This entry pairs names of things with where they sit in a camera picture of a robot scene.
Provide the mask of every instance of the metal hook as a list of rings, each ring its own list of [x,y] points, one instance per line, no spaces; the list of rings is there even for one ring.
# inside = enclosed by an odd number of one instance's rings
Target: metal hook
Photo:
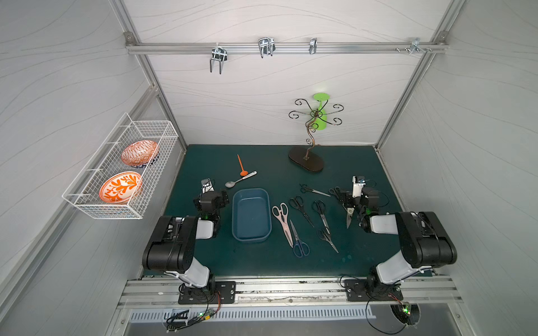
[[[310,39],[310,49],[308,50],[310,55],[314,55],[316,53],[316,47],[317,47],[317,39],[313,37]]]
[[[258,40],[258,47],[260,48],[260,56],[264,58],[264,54],[273,56],[273,52],[276,49],[274,46],[274,39],[270,37],[264,37]]]
[[[213,64],[215,61],[218,61],[218,73],[222,74],[222,67],[224,66],[224,61],[228,59],[228,53],[226,50],[220,47],[213,48],[211,50],[211,59],[209,60],[209,72],[213,72]]]
[[[411,42],[411,45],[409,46],[409,48],[406,48],[406,51],[411,55],[412,53],[414,52],[422,52],[422,53],[426,53],[427,51],[425,51],[424,49],[422,49],[421,47],[419,47],[419,44],[420,44],[420,39],[419,38],[416,38],[413,40],[413,42]]]

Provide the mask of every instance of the orange plastic utensil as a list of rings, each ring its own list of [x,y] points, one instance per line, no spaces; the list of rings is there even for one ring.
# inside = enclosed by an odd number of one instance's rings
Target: orange plastic utensil
[[[246,176],[249,174],[248,171],[246,171],[244,168],[243,168],[243,164],[241,163],[241,158],[239,157],[239,154],[237,154],[237,158],[239,159],[239,164],[241,165],[241,173],[240,175],[241,176]]]

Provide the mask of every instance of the orange patterned bowl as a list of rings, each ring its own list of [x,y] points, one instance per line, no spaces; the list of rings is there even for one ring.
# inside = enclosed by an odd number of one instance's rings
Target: orange patterned bowl
[[[155,141],[142,140],[137,141],[134,144],[130,144],[122,152],[122,162],[128,166],[135,168],[146,168],[151,156],[155,152],[153,161],[157,159],[159,155],[159,145]]]
[[[142,190],[142,176],[136,171],[124,171],[109,178],[99,191],[99,197],[107,203],[127,202],[133,192],[137,194]]]

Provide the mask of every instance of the metal spoon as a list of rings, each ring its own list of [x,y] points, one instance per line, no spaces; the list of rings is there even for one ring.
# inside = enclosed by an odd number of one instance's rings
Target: metal spoon
[[[230,182],[226,182],[224,185],[226,186],[226,188],[233,188],[233,186],[234,186],[237,182],[239,182],[239,181],[241,181],[241,180],[244,180],[244,179],[246,179],[246,178],[249,178],[249,177],[251,177],[251,176],[254,176],[254,175],[256,175],[256,173],[257,173],[256,171],[253,171],[253,172],[251,172],[250,174],[246,175],[245,177],[242,177],[242,178],[238,179],[238,180],[235,181],[235,182],[231,182],[231,181],[230,181]]]

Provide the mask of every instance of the floor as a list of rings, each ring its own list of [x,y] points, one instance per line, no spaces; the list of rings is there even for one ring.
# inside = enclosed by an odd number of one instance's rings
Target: floor
[[[211,178],[215,189],[226,189],[227,181],[240,178],[240,155],[245,170],[257,171],[257,175],[239,182],[228,189],[230,204],[222,209],[222,227],[217,237],[197,240],[195,257],[218,276],[307,276],[307,275],[367,275],[372,266],[387,260],[399,248],[396,235],[365,233],[356,217],[349,229],[345,227],[345,210],[335,197],[313,193],[302,194],[299,183],[328,192],[339,186],[351,190],[354,175],[363,175],[367,185],[387,195],[381,195],[381,212],[401,211],[391,185],[371,146],[320,146],[314,152],[325,161],[320,173],[310,173],[288,158],[290,146],[217,146],[191,145],[188,147],[165,214],[171,216],[195,215],[193,198],[200,193],[200,181]],[[291,219],[299,237],[311,249],[310,255],[297,258],[292,252],[280,223],[272,216],[272,233],[269,238],[256,244],[237,241],[231,232],[232,199],[235,192],[246,188],[263,188],[270,197],[270,204],[279,205],[300,194],[305,209],[316,229],[312,228],[302,214],[289,207]],[[313,201],[322,199],[327,205],[327,221],[332,231],[336,253],[325,241],[316,236],[322,227],[320,216],[311,208]]]

